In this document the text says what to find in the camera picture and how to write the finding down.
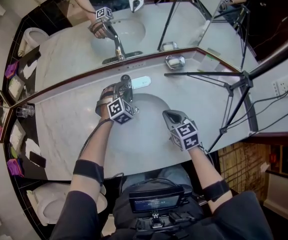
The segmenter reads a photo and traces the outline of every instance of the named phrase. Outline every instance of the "jeans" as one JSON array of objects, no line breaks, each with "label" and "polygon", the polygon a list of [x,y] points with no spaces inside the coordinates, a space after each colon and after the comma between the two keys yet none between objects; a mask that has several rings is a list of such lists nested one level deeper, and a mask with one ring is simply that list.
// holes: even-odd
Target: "jeans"
[{"label": "jeans", "polygon": [[129,0],[113,0],[107,3],[93,4],[95,10],[99,10],[103,7],[110,8],[113,12],[130,8]]},{"label": "jeans", "polygon": [[[192,188],[190,177],[180,164],[163,168],[158,174],[158,178],[166,178],[175,184],[186,185]],[[149,180],[149,178],[146,178],[145,172],[127,176],[122,186],[122,192],[126,188],[145,180]]]}]

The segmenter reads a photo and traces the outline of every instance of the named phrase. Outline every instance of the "display screen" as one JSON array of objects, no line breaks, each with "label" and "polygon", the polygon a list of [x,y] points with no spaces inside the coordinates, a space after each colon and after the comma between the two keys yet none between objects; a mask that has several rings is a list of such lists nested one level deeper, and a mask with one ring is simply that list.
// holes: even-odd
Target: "display screen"
[{"label": "display screen", "polygon": [[136,200],[134,202],[134,207],[137,212],[171,208],[177,205],[179,197],[179,195],[176,195],[150,200]]}]

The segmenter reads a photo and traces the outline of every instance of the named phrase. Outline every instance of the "soap dish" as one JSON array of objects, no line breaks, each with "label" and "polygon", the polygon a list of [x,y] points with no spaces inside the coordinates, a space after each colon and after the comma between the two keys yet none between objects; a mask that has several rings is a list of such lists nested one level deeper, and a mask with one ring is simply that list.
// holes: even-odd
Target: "soap dish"
[{"label": "soap dish", "polygon": [[160,52],[176,50],[178,48],[179,46],[176,42],[165,42],[165,43],[162,43]]},{"label": "soap dish", "polygon": [[169,55],[165,58],[165,62],[170,70],[181,70],[185,66],[185,58],[181,55]]}]

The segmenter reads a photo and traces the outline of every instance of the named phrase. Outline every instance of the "soap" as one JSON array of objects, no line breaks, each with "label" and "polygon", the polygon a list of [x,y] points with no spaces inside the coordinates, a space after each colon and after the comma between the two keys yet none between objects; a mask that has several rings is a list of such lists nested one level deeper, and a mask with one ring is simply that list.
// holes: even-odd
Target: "soap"
[{"label": "soap", "polygon": [[178,58],[172,58],[168,61],[168,64],[170,66],[178,65],[178,64],[180,64],[180,60]]},{"label": "soap", "polygon": [[165,44],[163,46],[164,51],[170,51],[173,50],[173,44]]}]

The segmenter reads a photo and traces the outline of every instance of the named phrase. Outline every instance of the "toilet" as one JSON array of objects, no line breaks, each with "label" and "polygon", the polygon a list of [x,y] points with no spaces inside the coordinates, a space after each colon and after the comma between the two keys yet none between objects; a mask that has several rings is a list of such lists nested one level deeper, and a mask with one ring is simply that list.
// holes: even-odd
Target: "toilet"
[{"label": "toilet", "polygon": [[[42,225],[47,226],[47,224],[58,222],[69,190],[70,184],[49,182],[39,186],[32,192],[27,192],[31,205]],[[97,213],[104,211],[108,206],[103,193],[106,193],[105,187],[101,189],[98,196]]]}]

